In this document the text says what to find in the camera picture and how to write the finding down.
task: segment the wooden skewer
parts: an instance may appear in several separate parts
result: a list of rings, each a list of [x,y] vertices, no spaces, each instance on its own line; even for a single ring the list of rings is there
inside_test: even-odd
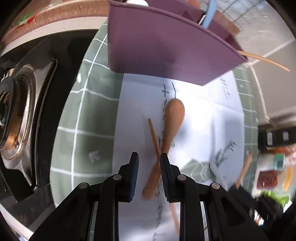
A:
[[[155,150],[155,154],[157,156],[157,158],[159,159],[161,153],[160,153],[160,149],[157,143],[157,138],[156,138],[156,134],[153,128],[153,124],[152,124],[152,120],[149,118],[148,119],[148,123],[149,123],[149,127],[150,127],[150,132],[151,132],[151,136],[152,136],[152,141],[154,144],[154,150]],[[176,213],[176,208],[175,208],[175,204],[174,203],[169,203],[170,206],[170,210],[172,212],[172,216],[173,216],[173,221],[175,224],[175,229],[178,233],[178,235],[180,234],[180,223],[178,221],[178,217],[177,217],[177,213]]]
[[[239,178],[235,182],[236,189],[239,189],[240,183],[243,180],[244,176],[247,174],[252,160],[253,160],[252,154],[248,154],[246,163],[244,164],[244,168],[242,169],[242,171],[241,171],[241,173],[239,175]]]
[[[172,216],[173,216],[173,220],[174,220],[174,224],[175,224],[175,229],[176,229],[178,235],[180,235],[180,224],[179,224],[177,213],[176,213],[175,203],[169,203],[168,205],[170,206],[170,210],[172,212]]]
[[[151,132],[151,136],[152,136],[152,141],[154,144],[155,154],[156,154],[157,158],[159,158],[161,153],[160,153],[160,149],[158,147],[157,138],[156,138],[156,134],[155,134],[155,131],[153,128],[152,120],[150,118],[148,119],[148,123],[149,123],[150,132]]]
[[[261,60],[261,61],[264,61],[264,62],[267,62],[267,63],[270,63],[270,64],[274,64],[288,72],[290,72],[290,69],[287,68],[286,66],[282,65],[282,64],[279,64],[271,59],[268,59],[268,58],[264,58],[260,55],[257,55],[257,54],[253,54],[253,53],[248,53],[248,52],[244,52],[244,51],[240,51],[240,50],[237,50],[237,52],[243,56],[247,56],[247,57],[250,57],[250,58],[255,58],[255,59],[258,59],[258,60]]]

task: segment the white grid line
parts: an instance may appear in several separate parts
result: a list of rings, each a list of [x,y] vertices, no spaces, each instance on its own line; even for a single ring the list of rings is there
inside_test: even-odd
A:
[[[258,127],[256,127],[256,126],[246,126],[246,125],[245,125],[245,127],[247,127],[247,128],[252,128],[252,129],[258,129]]]
[[[245,146],[257,146],[258,143],[245,143],[244,145]]]
[[[100,135],[94,132],[90,132],[90,131],[83,131],[83,130],[79,130],[77,129],[75,131],[75,129],[71,129],[71,128],[67,128],[67,127],[63,127],[63,126],[58,126],[57,128],[60,131],[64,131],[64,132],[68,132],[68,133],[76,133],[76,134],[80,134],[80,135],[86,135],[86,136],[91,136],[91,137],[99,137],[99,138],[105,138],[105,139],[114,139],[114,136],[110,136],[110,135]]]
[[[88,93],[90,93],[90,94],[92,94],[92,95],[97,95],[97,96],[103,97],[103,98],[105,98],[105,99],[107,99],[107,100],[111,100],[111,101],[119,101],[119,99],[110,98],[110,97],[105,96],[105,95],[103,95],[103,94],[101,94],[101,93],[97,93],[97,92],[95,92],[95,91],[92,91],[92,90],[90,90],[90,89],[88,89],[88,88],[82,88],[81,90],[78,90],[78,91],[70,91],[70,93],[78,94],[78,93],[80,93],[81,91],[86,91],[86,92],[88,92]]]
[[[242,79],[237,79],[237,78],[234,78],[234,79],[250,83],[250,81],[248,81],[248,80],[242,80]]]
[[[246,95],[246,96],[254,97],[253,95],[250,95],[250,94],[245,94],[245,93],[240,93],[240,92],[239,92],[239,94],[240,95]]]
[[[243,110],[248,111],[248,112],[252,112],[252,113],[257,113],[256,110],[247,110],[247,109],[244,109],[244,108],[243,108]]]
[[[263,93],[262,93],[261,85],[260,85],[260,82],[258,80],[258,77],[256,75],[256,72],[255,72],[253,66],[250,65],[250,68],[252,70],[252,73],[254,75],[254,78],[255,78],[255,81],[256,81],[256,84],[257,84],[257,87],[258,87],[259,97],[260,97],[260,100],[262,102],[262,107],[263,107],[263,114],[264,114],[264,117],[266,118],[267,117],[267,111],[266,111],[266,105],[265,105],[265,100],[263,98]]]
[[[242,69],[242,68],[239,68],[239,67],[235,67],[236,69]],[[245,71],[247,71],[246,69],[242,69],[242,70],[245,70]]]
[[[106,65],[96,63],[96,62],[95,62],[95,59],[94,59],[94,61],[90,61],[90,60],[88,60],[88,59],[83,59],[82,61],[86,61],[86,62],[89,62],[89,63],[92,63],[92,64],[96,64],[96,65],[102,66],[102,67],[104,67],[104,68],[106,68],[106,69],[110,69],[110,68],[107,67]]]
[[[105,44],[105,45],[108,45],[108,44],[106,44],[105,42],[103,42],[102,40],[99,40],[99,39],[93,39],[93,40],[98,40],[98,41],[100,41],[101,43],[103,43],[103,44]]]
[[[94,57],[94,60],[93,62],[96,60],[98,54],[99,54],[99,51],[102,47],[103,43],[101,43],[95,57]],[[86,80],[85,80],[85,84],[84,84],[84,89],[86,89],[87,87],[87,83],[89,81],[89,75],[91,73],[91,70],[94,66],[94,63],[91,64],[90,68],[89,68],[89,72],[87,73],[87,77],[86,77]],[[85,95],[85,90],[83,90],[82,92],[82,97],[81,97],[81,101],[80,101],[80,104],[79,104],[79,109],[78,109],[78,116],[77,116],[77,121],[76,121],[76,125],[75,125],[75,133],[74,133],[74,141],[73,141],[73,150],[72,150],[72,156],[71,156],[71,187],[72,187],[72,190],[74,189],[74,156],[75,156],[75,149],[76,149],[76,138],[77,138],[77,129],[78,129],[78,124],[79,124],[79,118],[80,118],[80,113],[81,113],[81,109],[82,109],[82,103],[83,103],[83,99],[84,99],[84,95]]]
[[[248,90],[249,96],[251,96],[250,95],[251,91],[250,91],[249,84],[247,84],[247,90]],[[249,104],[250,104],[250,109],[252,110],[253,107],[252,107],[251,98],[249,98]],[[252,112],[251,112],[251,124],[252,124],[252,126],[254,126],[254,123],[253,123],[253,113]],[[251,132],[251,141],[253,141],[253,130]]]
[[[60,168],[55,168],[55,167],[50,167],[50,170],[53,172],[58,172],[62,173],[68,176],[72,176],[72,173],[70,171],[60,169]],[[75,177],[109,177],[111,176],[112,173],[81,173],[81,172],[74,172]]]

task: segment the red packaging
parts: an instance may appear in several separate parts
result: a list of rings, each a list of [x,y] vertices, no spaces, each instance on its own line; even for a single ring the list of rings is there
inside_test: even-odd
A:
[[[278,184],[277,171],[260,172],[257,180],[257,189],[274,188]]]

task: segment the screw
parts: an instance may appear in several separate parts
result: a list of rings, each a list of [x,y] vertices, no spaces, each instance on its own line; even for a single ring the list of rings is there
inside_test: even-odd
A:
[[[119,174],[116,174],[116,175],[113,176],[113,179],[114,180],[120,180],[121,176]]]
[[[179,175],[179,176],[178,176],[178,179],[179,179],[180,181],[185,181],[185,180],[186,180],[186,176],[185,176],[185,175]]]
[[[87,183],[80,183],[80,184],[78,185],[78,187],[79,187],[80,189],[84,189],[84,188],[87,187]]]
[[[212,183],[212,188],[219,189],[220,185],[218,183]]]

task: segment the arrow symbol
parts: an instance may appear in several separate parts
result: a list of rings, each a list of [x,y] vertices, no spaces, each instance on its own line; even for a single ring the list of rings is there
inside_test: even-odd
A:
[[[91,163],[93,164],[95,160],[100,160],[100,156],[98,155],[99,151],[91,151],[89,153],[89,159],[91,160]]]

